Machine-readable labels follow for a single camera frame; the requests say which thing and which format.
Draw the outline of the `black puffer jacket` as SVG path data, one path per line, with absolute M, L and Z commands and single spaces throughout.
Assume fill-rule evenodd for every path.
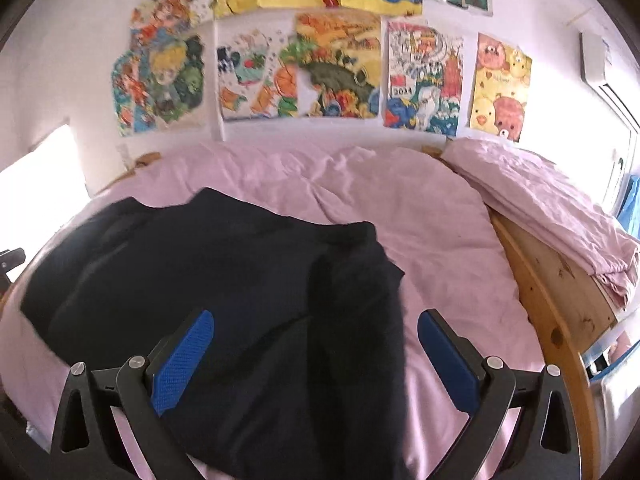
M 214 339 L 163 417 L 189 455 L 238 479 L 405 479 L 401 280 L 371 223 L 206 188 L 106 207 L 37 266 L 21 309 L 59 358 L 94 368 L 207 310 Z

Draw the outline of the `anime girl drawing poster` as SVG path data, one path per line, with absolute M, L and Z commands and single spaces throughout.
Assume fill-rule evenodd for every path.
M 206 54 L 204 35 L 185 32 L 118 58 L 111 85 L 119 133 L 126 138 L 205 127 Z

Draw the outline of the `pink bed sheet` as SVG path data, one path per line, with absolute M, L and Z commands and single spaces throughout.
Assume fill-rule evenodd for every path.
M 153 209 L 186 204 L 201 190 L 216 190 L 280 216 L 313 224 L 370 221 L 392 263 L 405 272 L 400 285 L 405 324 L 406 395 L 408 415 L 404 464 L 409 479 L 424 479 L 444 457 L 462 429 L 465 415 L 448 400 L 444 386 L 423 352 L 416 323 L 427 308 L 439 310 L 446 321 L 477 346 L 480 353 L 498 354 L 506 364 L 540 370 L 544 359 L 533 325 L 518 301 L 506 254 L 491 226 L 487 209 L 468 182 L 441 162 L 408 148 L 344 148 L 326 153 L 320 148 L 255 148 L 209 143 L 152 162 L 134 176 L 112 184 L 97 195 L 42 248 L 18 279 L 1 319 L 1 382 L 11 401 L 48 441 L 55 411 L 70 364 L 44 342 L 21 308 L 34 274 L 44 260 L 90 218 L 127 198 Z M 268 372 L 249 386 L 247 364 L 231 364 L 231 350 L 222 348 L 221 314 L 216 318 L 212 358 L 202 363 L 205 376 L 194 376 L 168 422 L 186 423 L 186 436 L 205 445 L 198 468 L 209 479 L 267 479 L 277 465 L 298 465 L 293 452 L 276 439 L 276 422 L 288 408 L 269 411 L 270 394 L 280 391 L 276 375 Z M 292 372 L 278 364 L 276 372 Z M 241 393 L 250 401 L 248 422 L 240 429 L 265 429 L 262 439 L 231 450 L 235 460 L 257 458 L 264 450 L 265 467 L 234 472 L 244 462 L 224 463 L 226 450 L 212 439 L 227 429 L 214 415 L 231 415 L 240 408 Z

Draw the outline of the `folded pink blanket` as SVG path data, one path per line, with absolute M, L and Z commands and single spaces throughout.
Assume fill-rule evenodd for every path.
M 552 162 L 511 144 L 471 138 L 448 143 L 442 160 L 491 208 L 595 278 L 617 311 L 638 309 L 639 241 Z

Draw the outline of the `orange haired character poster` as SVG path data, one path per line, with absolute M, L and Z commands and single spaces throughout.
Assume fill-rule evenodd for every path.
M 130 48 L 140 49 L 190 28 L 190 0 L 144 0 L 130 15 Z

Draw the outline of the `fruit and cups drawing poster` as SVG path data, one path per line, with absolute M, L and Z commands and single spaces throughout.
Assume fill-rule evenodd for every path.
M 293 40 L 289 15 L 244 16 L 216 26 L 217 98 L 225 122 L 298 115 Z

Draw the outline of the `white air conditioner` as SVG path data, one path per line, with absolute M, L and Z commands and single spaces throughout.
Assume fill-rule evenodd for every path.
M 639 71 L 593 32 L 580 34 L 582 80 L 632 132 L 639 132 Z

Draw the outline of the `pink pigs yellow poster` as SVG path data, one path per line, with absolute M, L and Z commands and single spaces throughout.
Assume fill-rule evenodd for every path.
M 520 48 L 479 34 L 469 127 L 518 143 L 533 60 Z

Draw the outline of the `landscape flowers drawing poster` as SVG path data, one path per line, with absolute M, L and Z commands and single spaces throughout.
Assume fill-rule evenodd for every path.
M 306 117 L 372 119 L 380 109 L 382 22 L 363 11 L 298 12 L 282 53 L 298 68 Z

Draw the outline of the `2024 dragon drawing poster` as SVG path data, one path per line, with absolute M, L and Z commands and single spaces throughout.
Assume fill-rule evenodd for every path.
M 463 87 L 463 38 L 427 24 L 387 24 L 384 126 L 453 138 Z

